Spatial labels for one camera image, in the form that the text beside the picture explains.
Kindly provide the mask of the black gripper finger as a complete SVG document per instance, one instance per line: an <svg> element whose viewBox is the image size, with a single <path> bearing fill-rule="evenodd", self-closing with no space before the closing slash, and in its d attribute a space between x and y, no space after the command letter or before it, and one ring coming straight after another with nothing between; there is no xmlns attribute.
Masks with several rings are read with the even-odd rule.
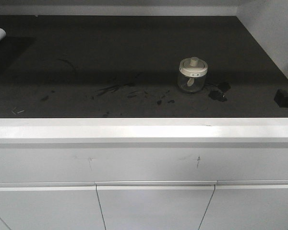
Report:
<svg viewBox="0 0 288 230"><path fill-rule="evenodd" d="M288 92L278 89L274 97L274 101L279 107L288 108Z"/></svg>

